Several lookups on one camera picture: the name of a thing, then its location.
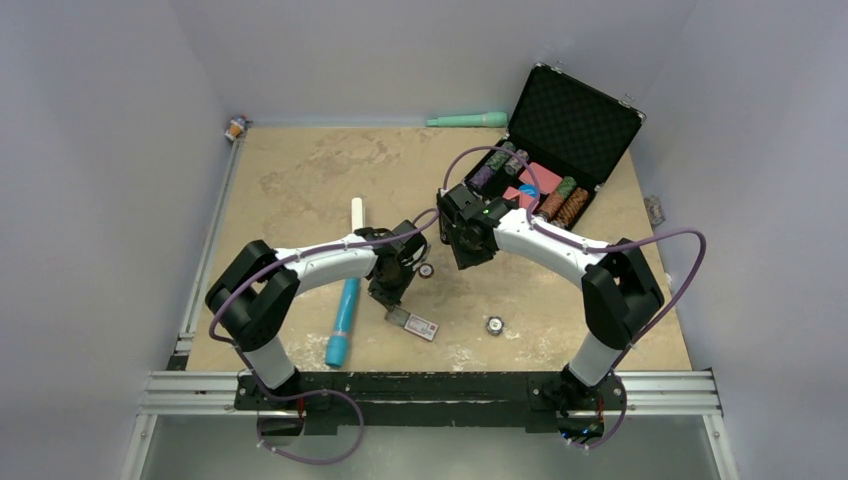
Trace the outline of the white stapler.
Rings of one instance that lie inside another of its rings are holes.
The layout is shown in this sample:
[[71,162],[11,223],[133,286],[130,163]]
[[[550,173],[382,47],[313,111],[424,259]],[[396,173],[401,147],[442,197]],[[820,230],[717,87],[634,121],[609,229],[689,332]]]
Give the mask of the white stapler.
[[365,227],[365,207],[364,201],[360,197],[354,197],[351,200],[351,230],[356,231]]

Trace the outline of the staples cardboard box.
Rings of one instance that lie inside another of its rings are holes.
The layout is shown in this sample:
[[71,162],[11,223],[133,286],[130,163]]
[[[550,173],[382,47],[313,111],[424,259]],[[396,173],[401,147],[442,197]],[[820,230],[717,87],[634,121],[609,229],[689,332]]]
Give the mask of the staples cardboard box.
[[423,317],[413,314],[400,307],[395,307],[386,312],[384,319],[406,332],[413,334],[428,342],[432,342],[438,332],[439,326]]

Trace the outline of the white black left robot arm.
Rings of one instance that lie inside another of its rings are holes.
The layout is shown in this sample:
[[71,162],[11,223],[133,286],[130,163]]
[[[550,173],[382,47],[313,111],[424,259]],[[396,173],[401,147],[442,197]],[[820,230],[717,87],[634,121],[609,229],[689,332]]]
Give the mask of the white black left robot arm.
[[212,284],[205,305],[213,324],[252,370],[259,395],[272,408],[292,405],[300,373],[278,334],[297,296],[349,278],[365,278],[370,296],[387,310],[399,306],[417,265],[429,250],[408,220],[394,229],[360,228],[333,242],[305,249],[248,243]]

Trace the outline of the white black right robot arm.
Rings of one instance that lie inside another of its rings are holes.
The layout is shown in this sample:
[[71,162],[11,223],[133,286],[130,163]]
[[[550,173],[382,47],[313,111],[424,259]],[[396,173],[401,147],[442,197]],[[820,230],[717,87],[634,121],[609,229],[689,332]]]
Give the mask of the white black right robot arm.
[[437,196],[440,234],[459,269],[506,252],[532,261],[578,287],[588,332],[544,402],[562,413],[598,404],[601,384],[665,299],[641,249],[578,237],[516,203],[485,201],[465,185]]

